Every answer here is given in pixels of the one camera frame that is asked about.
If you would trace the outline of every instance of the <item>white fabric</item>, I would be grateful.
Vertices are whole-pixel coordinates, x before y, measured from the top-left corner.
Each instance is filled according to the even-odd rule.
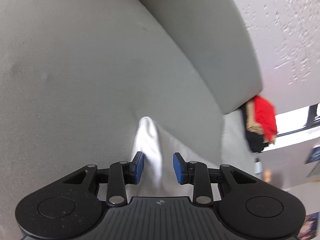
[[[166,132],[149,117],[143,117],[135,137],[132,158],[137,151],[145,155],[144,170],[140,184],[127,185],[128,200],[132,196],[189,196],[192,199],[192,185],[180,185],[173,170],[172,158],[175,152],[180,152],[185,161],[197,160],[206,163],[208,168],[217,168],[209,163],[179,140]],[[215,184],[212,184],[214,200],[220,200],[220,194]]]

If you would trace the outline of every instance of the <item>gray cushion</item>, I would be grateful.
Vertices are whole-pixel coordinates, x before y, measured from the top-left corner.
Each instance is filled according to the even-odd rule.
[[[0,19],[0,239],[28,193],[129,160],[145,115],[221,163],[212,94],[138,0],[0,0]]]
[[[224,114],[262,90],[258,62],[233,0],[140,0],[186,54]]]

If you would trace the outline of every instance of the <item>clothing stack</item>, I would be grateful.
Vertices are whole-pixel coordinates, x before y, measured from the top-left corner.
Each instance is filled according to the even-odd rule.
[[[277,125],[274,106],[265,98],[255,96],[240,106],[245,136],[252,152],[262,152],[275,143]]]

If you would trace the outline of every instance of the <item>textured wall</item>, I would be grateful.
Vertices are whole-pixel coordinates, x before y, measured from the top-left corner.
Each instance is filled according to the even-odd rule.
[[[320,0],[235,0],[278,113],[320,102]]]

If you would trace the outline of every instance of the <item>black window frame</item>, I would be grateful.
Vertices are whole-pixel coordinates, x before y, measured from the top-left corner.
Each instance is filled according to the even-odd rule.
[[[320,116],[317,116],[317,108],[318,108],[318,104],[316,105],[312,105],[309,106],[309,111],[308,111],[308,117],[307,117],[307,123],[305,124],[305,126],[303,128],[291,131],[291,132],[285,132],[285,133],[280,133],[277,134],[276,137],[281,137],[284,135],[288,135],[288,134],[292,134],[292,133],[296,133],[296,132],[301,132],[304,130],[308,130],[310,128],[314,128],[320,125]]]

